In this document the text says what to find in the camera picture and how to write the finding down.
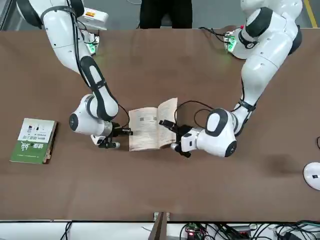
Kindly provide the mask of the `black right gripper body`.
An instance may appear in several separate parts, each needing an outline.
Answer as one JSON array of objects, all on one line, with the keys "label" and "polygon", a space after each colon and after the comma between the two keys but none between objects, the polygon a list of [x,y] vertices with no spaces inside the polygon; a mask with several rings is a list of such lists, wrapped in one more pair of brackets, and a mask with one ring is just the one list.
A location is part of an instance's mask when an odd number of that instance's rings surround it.
[{"label": "black right gripper body", "polygon": [[115,138],[121,136],[123,133],[123,127],[117,122],[112,122],[112,131],[110,133],[110,137]]}]

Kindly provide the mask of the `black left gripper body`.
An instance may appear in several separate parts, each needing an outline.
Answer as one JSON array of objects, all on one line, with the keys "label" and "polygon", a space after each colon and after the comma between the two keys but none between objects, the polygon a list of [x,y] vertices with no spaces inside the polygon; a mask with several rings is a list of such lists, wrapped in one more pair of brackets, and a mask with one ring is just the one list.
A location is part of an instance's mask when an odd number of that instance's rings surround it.
[{"label": "black left gripper body", "polygon": [[176,144],[179,144],[181,142],[182,136],[187,134],[193,127],[183,124],[183,125],[175,125],[175,135],[176,135]]}]

